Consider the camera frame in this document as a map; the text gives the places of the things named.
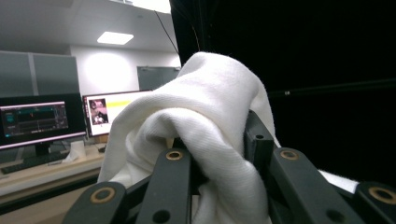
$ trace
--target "white wall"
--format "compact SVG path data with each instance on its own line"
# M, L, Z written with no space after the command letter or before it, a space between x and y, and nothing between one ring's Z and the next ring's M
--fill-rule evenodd
M137 66L180 67L177 53L71 46L81 95L138 91Z

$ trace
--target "monitor stand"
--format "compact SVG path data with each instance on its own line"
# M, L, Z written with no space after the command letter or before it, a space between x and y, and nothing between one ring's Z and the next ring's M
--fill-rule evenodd
M35 144L35 155L36 156L45 156L50 153L50 145L51 142L46 143L37 143Z

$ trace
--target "desk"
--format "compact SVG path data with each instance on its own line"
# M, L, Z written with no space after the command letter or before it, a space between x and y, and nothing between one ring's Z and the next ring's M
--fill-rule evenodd
M45 190L61 187L89 176L97 176L103 153L98 148L104 144L85 146L87 157L69 163L47 164L21 170L0 179L0 204L9 203Z

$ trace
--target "white cloth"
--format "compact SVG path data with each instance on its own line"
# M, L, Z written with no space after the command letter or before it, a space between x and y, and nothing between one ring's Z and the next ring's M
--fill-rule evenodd
M176 79L117 116L98 180L132 186L151 174L165 139L180 137L210 179L192 223L268 223L264 184L243 158L249 109L275 136L261 81L230 57L195 53Z

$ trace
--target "monitor screen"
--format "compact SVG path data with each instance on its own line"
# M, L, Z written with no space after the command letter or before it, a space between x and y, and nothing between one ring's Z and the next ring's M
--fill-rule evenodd
M86 134L79 93L0 98L0 149Z
M85 122L88 136L108 134L114 118L132 101L151 91L127 91L95 95L83 95Z

